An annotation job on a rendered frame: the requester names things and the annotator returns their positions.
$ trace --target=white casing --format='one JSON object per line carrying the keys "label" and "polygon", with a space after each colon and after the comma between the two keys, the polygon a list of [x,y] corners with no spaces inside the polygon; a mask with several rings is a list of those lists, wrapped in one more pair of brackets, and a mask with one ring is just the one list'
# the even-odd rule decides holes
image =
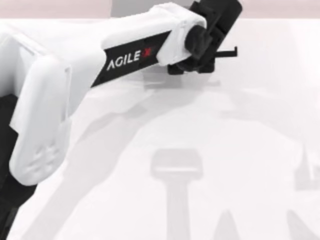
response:
{"label": "white casing", "polygon": [[94,22],[6,20],[0,27],[0,96],[18,96],[10,126],[18,133],[9,167],[31,186],[52,175],[68,150],[71,120],[106,62],[104,49],[171,31],[161,66],[190,56],[185,38],[206,20],[174,3]]}

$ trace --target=robotic arm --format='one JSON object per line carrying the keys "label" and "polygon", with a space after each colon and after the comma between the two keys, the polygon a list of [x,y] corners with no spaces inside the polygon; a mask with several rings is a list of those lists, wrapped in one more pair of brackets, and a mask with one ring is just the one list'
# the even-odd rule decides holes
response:
{"label": "robotic arm", "polygon": [[90,88],[150,67],[212,73],[242,11],[238,0],[156,5],[96,23],[10,21],[0,30],[0,240],[37,184],[62,164]]}

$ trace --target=white table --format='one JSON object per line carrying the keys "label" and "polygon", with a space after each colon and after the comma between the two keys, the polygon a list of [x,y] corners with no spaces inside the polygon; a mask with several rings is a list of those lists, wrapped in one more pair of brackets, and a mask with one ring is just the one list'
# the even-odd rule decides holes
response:
{"label": "white table", "polygon": [[[319,240],[319,43],[320,20],[241,19],[223,46],[239,57],[212,75],[152,67],[93,89],[8,239],[177,240],[169,222],[184,240]],[[180,177],[167,194],[151,171],[177,159],[198,168],[188,205]]]}

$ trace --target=red x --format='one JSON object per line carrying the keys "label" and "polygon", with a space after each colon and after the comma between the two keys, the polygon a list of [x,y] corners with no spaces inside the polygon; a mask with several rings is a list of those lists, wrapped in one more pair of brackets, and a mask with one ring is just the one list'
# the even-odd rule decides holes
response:
{"label": "red x", "polygon": [[142,57],[149,57],[151,55],[151,47],[145,48],[142,53]]}

